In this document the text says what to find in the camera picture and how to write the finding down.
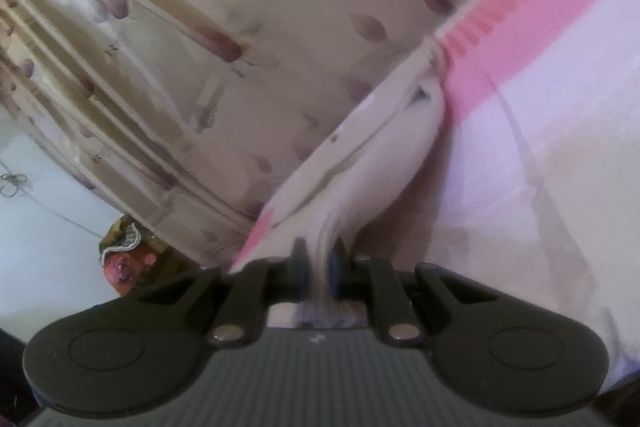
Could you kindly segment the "colourful bag on floor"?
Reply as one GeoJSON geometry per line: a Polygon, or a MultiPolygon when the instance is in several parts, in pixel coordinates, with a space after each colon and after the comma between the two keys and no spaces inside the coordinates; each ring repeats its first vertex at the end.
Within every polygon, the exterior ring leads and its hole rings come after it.
{"type": "Polygon", "coordinates": [[[101,239],[99,262],[107,283],[120,297],[196,267],[128,215],[120,217],[101,239]]]}

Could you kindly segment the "beige leaf print curtain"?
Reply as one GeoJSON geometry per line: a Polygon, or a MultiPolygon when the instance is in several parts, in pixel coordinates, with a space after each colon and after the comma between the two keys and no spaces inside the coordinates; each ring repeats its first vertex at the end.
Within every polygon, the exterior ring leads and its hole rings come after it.
{"type": "Polygon", "coordinates": [[[466,0],[1,0],[1,103],[200,263],[466,0]]]}

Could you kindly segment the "beige knit sweater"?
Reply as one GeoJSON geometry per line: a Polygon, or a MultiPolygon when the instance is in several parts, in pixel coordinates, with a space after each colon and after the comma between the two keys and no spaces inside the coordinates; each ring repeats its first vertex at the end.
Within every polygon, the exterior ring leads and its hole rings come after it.
{"type": "Polygon", "coordinates": [[[355,324],[357,308],[330,294],[335,243],[359,232],[395,202],[420,170],[445,115],[445,52],[425,38],[266,202],[232,267],[284,258],[303,239],[310,261],[308,298],[276,322],[285,327],[355,324]]]}

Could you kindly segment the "pink checked bed sheet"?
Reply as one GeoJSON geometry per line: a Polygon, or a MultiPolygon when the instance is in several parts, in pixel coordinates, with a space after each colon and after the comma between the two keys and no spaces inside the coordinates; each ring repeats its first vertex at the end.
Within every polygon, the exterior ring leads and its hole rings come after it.
{"type": "Polygon", "coordinates": [[[439,135],[346,248],[588,325],[615,386],[639,368],[639,0],[475,0],[437,42],[439,135]]]}

